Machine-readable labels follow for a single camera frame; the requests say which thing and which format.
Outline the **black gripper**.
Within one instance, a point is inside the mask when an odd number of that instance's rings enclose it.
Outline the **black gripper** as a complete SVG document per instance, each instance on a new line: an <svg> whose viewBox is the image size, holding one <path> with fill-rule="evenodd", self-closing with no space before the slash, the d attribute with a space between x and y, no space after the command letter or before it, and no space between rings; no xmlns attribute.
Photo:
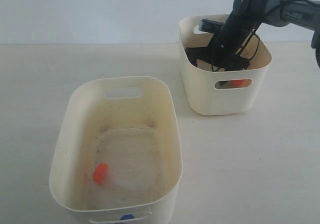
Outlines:
<svg viewBox="0 0 320 224"><path fill-rule="evenodd" d="M231 13L218 33L212 33L209 43L201 47L187 47L185 53L189 62L197 67L201 60L212 67L225 71L241 71L249 67L250 61L237 54L251 32L251 20ZM230 89L230 80L218 81L217 89Z"/></svg>

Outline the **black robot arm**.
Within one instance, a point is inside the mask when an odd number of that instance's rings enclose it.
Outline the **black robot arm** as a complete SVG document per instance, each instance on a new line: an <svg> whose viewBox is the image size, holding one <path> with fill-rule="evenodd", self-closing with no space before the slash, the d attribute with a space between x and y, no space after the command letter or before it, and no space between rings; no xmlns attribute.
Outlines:
<svg viewBox="0 0 320 224"><path fill-rule="evenodd" d="M212 37L206 46L185 48L186 56L195 67L198 60L210 64L213 72L246 70L251 59L242 53L261 24L312 30L311 48L320 58L320 3L311 0L233 0L226 21L200 21L199 30Z"/></svg>

